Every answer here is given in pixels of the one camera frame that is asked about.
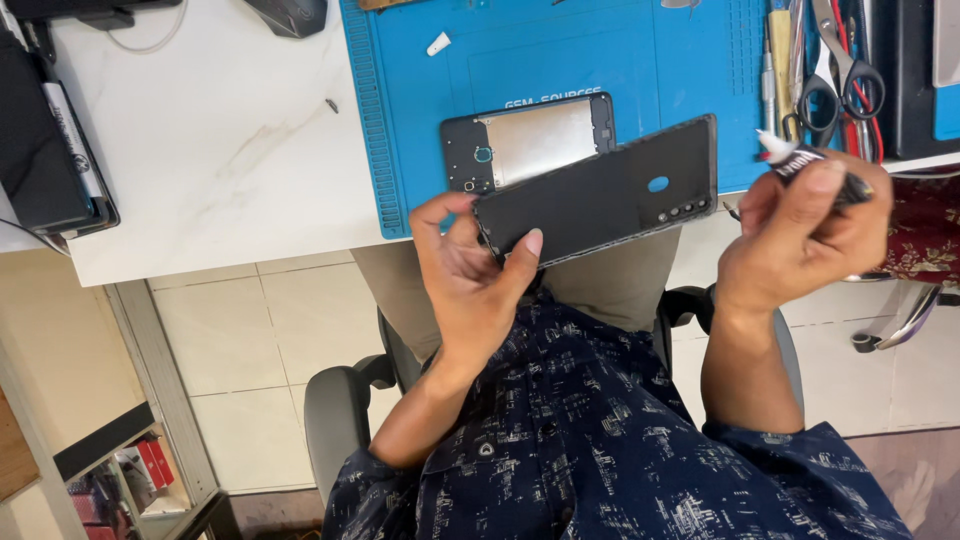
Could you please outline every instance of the red wire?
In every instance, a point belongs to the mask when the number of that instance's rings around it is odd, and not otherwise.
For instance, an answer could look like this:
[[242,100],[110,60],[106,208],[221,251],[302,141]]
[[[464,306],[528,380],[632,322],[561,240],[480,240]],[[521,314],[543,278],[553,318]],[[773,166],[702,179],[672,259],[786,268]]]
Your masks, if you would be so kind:
[[[843,46],[843,50],[849,54],[850,42],[847,41],[847,29],[844,27],[843,17],[840,15],[840,0],[833,0],[830,2],[830,6],[833,8],[833,18],[837,21],[837,33],[840,35],[840,44]],[[860,97],[860,101],[863,102],[864,109],[866,109],[867,112],[873,112],[873,104],[867,99],[867,96],[863,93],[857,81],[853,81],[853,88]],[[876,162],[883,163],[883,136],[880,135],[880,125],[876,122],[876,116],[870,119],[870,124],[873,128],[874,138],[876,139]]]

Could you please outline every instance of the disassembled smartphone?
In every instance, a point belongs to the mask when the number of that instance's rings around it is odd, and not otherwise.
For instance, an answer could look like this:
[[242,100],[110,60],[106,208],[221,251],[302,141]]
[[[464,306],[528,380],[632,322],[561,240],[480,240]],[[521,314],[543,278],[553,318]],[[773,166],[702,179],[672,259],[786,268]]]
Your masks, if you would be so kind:
[[503,264],[541,229],[543,268],[706,217],[717,204],[716,139],[706,114],[511,184],[474,204],[480,234]]
[[451,191],[492,193],[616,148],[607,92],[449,118],[440,125]]

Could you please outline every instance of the black device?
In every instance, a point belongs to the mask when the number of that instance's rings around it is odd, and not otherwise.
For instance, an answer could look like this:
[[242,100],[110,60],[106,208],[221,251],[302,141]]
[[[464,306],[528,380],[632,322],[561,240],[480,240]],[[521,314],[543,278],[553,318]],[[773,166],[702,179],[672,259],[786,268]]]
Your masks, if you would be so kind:
[[7,0],[13,16],[25,21],[77,17],[97,30],[133,26],[133,10],[169,8],[182,0]]
[[[77,129],[73,141],[64,136],[70,130],[63,126],[74,122],[69,103],[56,118],[35,59],[12,33],[2,30],[0,81],[0,184],[20,225],[52,234],[90,233],[118,223],[82,132]],[[71,151],[71,144],[83,148]],[[100,196],[91,197],[81,171],[98,177],[93,185]]]
[[607,92],[449,118],[440,125],[451,191],[491,193],[616,147]]
[[280,37],[303,39],[324,29],[326,0],[244,0]]
[[706,217],[716,209],[716,139],[706,114],[481,197],[480,234],[503,264],[541,229],[542,268]]
[[877,121],[888,156],[914,160],[960,152],[960,138],[933,136],[933,2],[875,0],[874,65],[887,83]]

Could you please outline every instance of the dark blue patterned shirt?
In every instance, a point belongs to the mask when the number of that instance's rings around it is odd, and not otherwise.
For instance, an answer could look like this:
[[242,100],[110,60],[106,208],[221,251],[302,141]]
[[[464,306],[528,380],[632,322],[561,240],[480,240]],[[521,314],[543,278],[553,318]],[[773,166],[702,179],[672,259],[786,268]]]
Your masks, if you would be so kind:
[[324,539],[911,537],[826,423],[697,431],[652,344],[547,295],[520,307],[421,468],[347,459]]

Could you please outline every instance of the black chair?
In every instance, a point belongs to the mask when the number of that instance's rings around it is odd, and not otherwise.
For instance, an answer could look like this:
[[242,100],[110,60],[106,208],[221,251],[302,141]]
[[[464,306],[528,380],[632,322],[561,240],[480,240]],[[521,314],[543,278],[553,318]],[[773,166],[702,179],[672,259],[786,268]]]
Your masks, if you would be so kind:
[[[673,377],[673,358],[670,329],[686,325],[693,316],[707,334],[713,318],[713,285],[704,289],[686,286],[668,290],[660,297],[657,320],[654,323],[654,349]],[[804,392],[800,378],[800,364],[790,337],[790,329],[778,309],[774,313],[774,330],[780,345],[780,356],[790,378],[794,397],[804,410]],[[324,501],[347,459],[358,448],[370,446],[370,387],[380,390],[399,387],[400,393],[413,387],[420,378],[420,363],[400,336],[377,310],[380,339],[385,353],[367,356],[353,367],[337,366],[313,376],[306,387],[303,421],[306,443]],[[700,361],[701,358],[685,358]]]

